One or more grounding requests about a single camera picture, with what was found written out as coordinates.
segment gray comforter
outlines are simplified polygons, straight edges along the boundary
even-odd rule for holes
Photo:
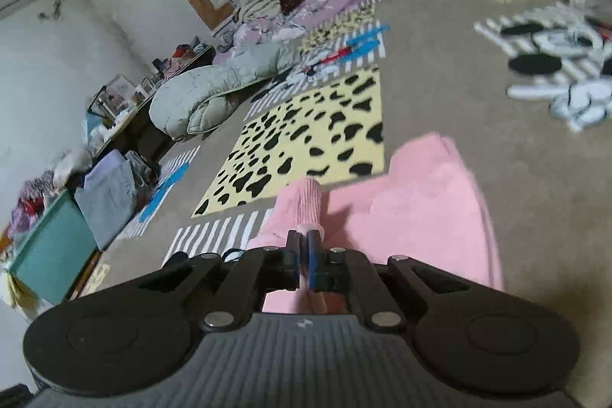
[[[195,68],[165,82],[151,101],[151,122],[173,139],[218,127],[240,105],[228,94],[275,77],[300,61],[295,42],[250,47],[223,65]]]

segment red object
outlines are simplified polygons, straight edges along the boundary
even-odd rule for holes
[[[181,56],[183,56],[183,54],[185,54],[187,52],[186,49],[177,49],[174,54],[172,55],[173,58],[180,58]]]
[[[602,36],[604,40],[610,40],[612,38],[612,31],[604,27],[598,27],[597,32]]]
[[[317,65],[324,65],[325,63],[329,63],[330,61],[334,61],[338,58],[342,58],[344,56],[347,56],[351,53],[351,51],[353,50],[353,48],[351,46],[348,47],[343,47],[342,49],[340,49],[336,54],[332,54],[331,56],[319,61],[317,63]]]
[[[37,215],[45,209],[45,204],[42,197],[37,197],[36,199],[21,199],[21,206],[23,206],[23,210],[29,216]]]

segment brown carpet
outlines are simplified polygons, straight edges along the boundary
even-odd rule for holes
[[[572,133],[546,101],[519,102],[506,86],[520,78],[473,23],[557,0],[383,0],[391,26],[381,68],[386,159],[429,131],[452,137],[491,211],[506,289],[565,315],[581,338],[571,393],[588,408],[612,400],[612,124]],[[145,234],[111,245],[102,287],[156,270],[236,141],[243,106],[202,143],[183,180]],[[265,207],[273,200],[261,202]]]

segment yellow cow print mat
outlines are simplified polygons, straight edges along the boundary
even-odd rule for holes
[[[372,66],[246,124],[192,216],[275,196],[305,176],[328,184],[383,169],[380,77]]]
[[[345,11],[334,20],[326,22],[323,26],[309,31],[302,38],[300,51],[302,54],[317,49],[320,46],[336,40],[342,35],[351,33],[368,22],[374,21],[375,4],[368,3],[352,11]]]

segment plastic container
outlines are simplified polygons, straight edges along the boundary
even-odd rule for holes
[[[81,211],[64,191],[32,227],[8,271],[39,297],[59,304],[96,247]]]

